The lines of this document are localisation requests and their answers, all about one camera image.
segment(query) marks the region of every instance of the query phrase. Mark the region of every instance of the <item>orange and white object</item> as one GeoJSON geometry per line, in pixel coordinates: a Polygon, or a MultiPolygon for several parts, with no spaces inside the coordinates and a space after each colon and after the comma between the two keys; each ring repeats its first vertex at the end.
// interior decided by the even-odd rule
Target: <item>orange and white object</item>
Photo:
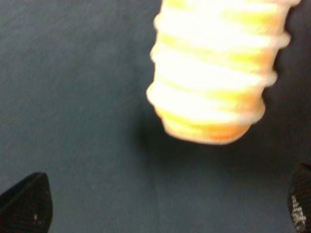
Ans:
{"type": "Polygon", "coordinates": [[[163,0],[151,51],[148,101],[177,138],[227,144],[265,111],[262,92],[290,41],[287,13],[299,0],[163,0]]]}

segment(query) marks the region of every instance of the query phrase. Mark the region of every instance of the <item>striped cylindrical object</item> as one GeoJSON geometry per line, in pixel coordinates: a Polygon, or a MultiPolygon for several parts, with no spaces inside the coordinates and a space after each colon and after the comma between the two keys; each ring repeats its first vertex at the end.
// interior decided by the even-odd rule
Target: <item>striped cylindrical object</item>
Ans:
{"type": "Polygon", "coordinates": [[[228,144],[265,111],[262,92],[290,41],[284,31],[299,0],[163,0],[151,51],[147,98],[177,138],[228,144]]]}

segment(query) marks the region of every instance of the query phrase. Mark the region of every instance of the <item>blurry object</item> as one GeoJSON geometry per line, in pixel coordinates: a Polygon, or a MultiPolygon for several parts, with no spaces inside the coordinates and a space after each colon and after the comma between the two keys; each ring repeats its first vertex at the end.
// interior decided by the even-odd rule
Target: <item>blurry object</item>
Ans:
{"type": "Polygon", "coordinates": [[[301,164],[293,174],[288,207],[299,233],[311,232],[311,166],[301,164]]]}
{"type": "Polygon", "coordinates": [[[0,196],[0,233],[47,233],[52,221],[48,176],[34,173],[0,196]]]}
{"type": "Polygon", "coordinates": [[[299,0],[163,0],[147,98],[177,138],[228,144],[259,121],[277,52],[299,0]]]}

